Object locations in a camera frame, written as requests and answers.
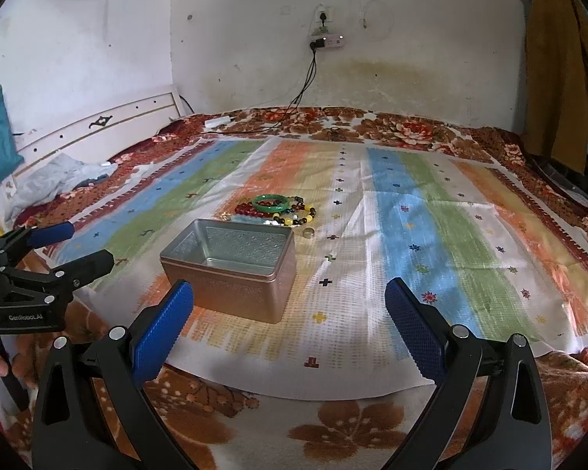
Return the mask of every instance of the floral blanket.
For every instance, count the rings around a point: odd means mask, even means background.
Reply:
[[[291,139],[307,135],[320,141],[375,143],[383,146],[442,152],[482,163],[503,164],[525,188],[571,226],[588,234],[588,210],[531,170],[514,136],[489,128],[469,130],[420,117],[370,115],[350,108],[300,108],[283,117],[282,109],[255,109],[231,114],[221,134],[260,137],[266,133]],[[101,185],[71,193],[45,207],[28,211],[24,221],[53,224],[70,218],[120,188],[135,166],[171,157],[196,142],[202,124],[212,116],[194,115],[171,124],[157,139],[141,143],[115,158],[116,175]],[[262,124],[278,124],[258,132]],[[203,134],[215,137],[217,134]],[[32,263],[31,267],[41,267]],[[66,333],[74,341],[100,337],[104,324],[81,304],[67,313]],[[22,337],[17,366],[31,386],[57,334]],[[552,351],[537,359],[549,402],[554,467],[588,430],[588,348],[576,355]],[[114,416],[104,385],[97,384],[103,411],[118,446],[132,448]],[[257,468],[281,464],[287,468],[380,468],[416,421],[432,387],[424,385],[381,398],[356,401],[295,401],[248,394],[166,367],[146,384],[149,397],[171,433],[200,468]],[[483,383],[477,382],[464,418],[447,449],[461,448],[477,413]],[[8,437],[26,455],[30,449],[29,412],[16,420],[2,418]]]

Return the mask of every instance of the silver box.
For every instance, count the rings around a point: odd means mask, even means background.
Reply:
[[[291,228],[196,219],[160,254],[172,284],[185,279],[194,304],[258,322],[283,317],[294,277]]]

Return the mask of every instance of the jewelry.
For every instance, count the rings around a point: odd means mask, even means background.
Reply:
[[[277,213],[290,207],[290,200],[280,194],[262,194],[252,200],[252,207],[259,212]]]
[[[235,213],[266,219],[273,226],[302,226],[316,217],[316,209],[305,205],[300,196],[286,198],[280,194],[262,194],[248,202],[244,199]]]

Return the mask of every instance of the white bed headboard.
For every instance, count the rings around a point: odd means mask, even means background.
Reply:
[[[83,108],[78,114],[56,118],[55,124],[14,137],[24,162],[0,185],[0,220],[4,221],[9,206],[8,193],[57,154],[101,163],[187,115],[174,86],[118,97],[107,108]]]

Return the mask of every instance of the black cable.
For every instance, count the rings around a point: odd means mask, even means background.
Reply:
[[[183,95],[179,94],[179,97],[183,100],[183,102],[185,102],[187,104],[187,107],[189,108],[189,110],[193,113],[195,113],[194,108],[192,108],[192,106],[189,105],[189,103],[187,102],[187,99],[185,99],[185,97],[183,97]]]
[[[310,43],[309,47],[311,48],[312,53],[314,53],[314,56],[312,57],[312,62],[309,64],[309,68],[307,69],[307,75],[305,77],[305,82],[303,83],[303,87],[302,87],[301,91],[296,95],[296,97],[294,97],[290,101],[290,104],[288,104],[288,106],[285,108],[285,112],[283,113],[283,117],[278,122],[271,125],[270,127],[261,126],[261,127],[257,127],[255,129],[252,129],[250,131],[238,131],[238,132],[207,131],[204,134],[222,134],[223,136],[230,136],[232,134],[253,134],[255,132],[266,132],[266,131],[270,131],[276,127],[280,127],[283,124],[283,122],[285,121],[285,119],[287,117],[289,117],[290,115],[294,114],[294,112],[298,109],[298,106],[300,105],[300,103],[303,100],[303,95],[304,95],[305,91],[312,85],[312,83],[316,79],[316,72],[318,71],[318,65],[316,63],[317,46],[312,42],[312,43]],[[292,105],[295,105],[295,106],[292,109],[292,112],[290,112],[290,108],[292,107]]]

